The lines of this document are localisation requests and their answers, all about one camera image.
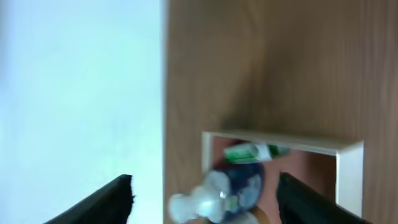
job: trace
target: wood grain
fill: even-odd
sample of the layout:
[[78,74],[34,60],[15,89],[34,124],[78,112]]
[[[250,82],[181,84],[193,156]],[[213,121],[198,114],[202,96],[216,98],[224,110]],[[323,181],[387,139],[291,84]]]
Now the wood grain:
[[397,0],[170,0],[165,222],[201,132],[365,140],[364,218],[398,223]]

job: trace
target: box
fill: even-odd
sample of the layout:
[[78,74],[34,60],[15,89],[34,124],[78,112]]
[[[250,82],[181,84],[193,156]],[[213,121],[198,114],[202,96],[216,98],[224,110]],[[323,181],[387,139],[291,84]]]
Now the box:
[[204,132],[202,171],[207,173],[220,160],[223,149],[242,142],[268,143],[291,148],[284,157],[264,162],[266,180],[258,203],[271,223],[278,223],[275,197],[279,172],[289,172],[318,193],[362,217],[363,142],[339,142],[250,131]]

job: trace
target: white bottle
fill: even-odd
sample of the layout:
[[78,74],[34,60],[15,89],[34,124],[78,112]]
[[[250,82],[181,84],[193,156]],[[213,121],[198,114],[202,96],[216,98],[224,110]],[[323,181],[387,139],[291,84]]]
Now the white bottle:
[[228,194],[228,182],[228,176],[224,173],[211,171],[203,185],[193,189],[190,195],[173,195],[169,200],[171,219],[177,223],[185,223],[204,217],[213,223],[221,222],[225,212],[224,199]]

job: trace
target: black object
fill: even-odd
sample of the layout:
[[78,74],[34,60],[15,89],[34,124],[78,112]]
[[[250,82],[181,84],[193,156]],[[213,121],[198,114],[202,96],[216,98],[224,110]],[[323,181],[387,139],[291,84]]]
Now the black object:
[[277,199],[283,224],[368,223],[286,172],[280,174]]
[[120,175],[48,224],[125,224],[134,197],[131,175]]

